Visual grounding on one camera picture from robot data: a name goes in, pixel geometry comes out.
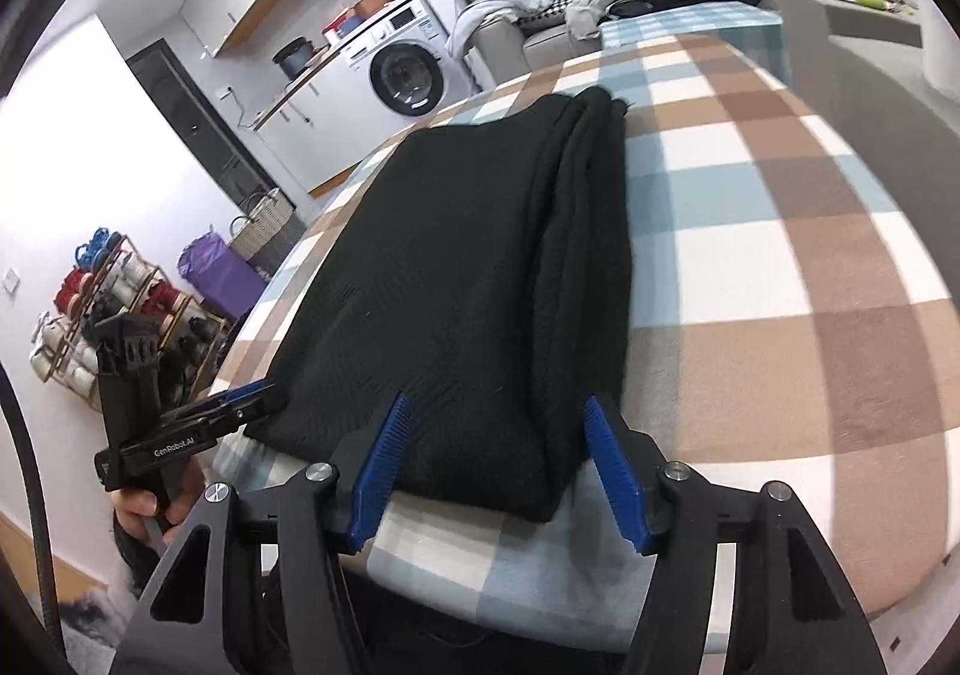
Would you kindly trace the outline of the left hand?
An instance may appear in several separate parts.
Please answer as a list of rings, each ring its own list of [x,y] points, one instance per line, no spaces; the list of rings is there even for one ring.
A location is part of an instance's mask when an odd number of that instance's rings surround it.
[[[149,532],[156,524],[160,529],[161,542],[171,545],[178,537],[182,524],[205,490],[205,473],[195,457],[190,457],[182,467],[179,494],[160,511],[155,495],[146,490],[126,488],[109,493],[110,504],[116,514],[116,522],[130,537],[142,544],[154,547],[160,539]]]

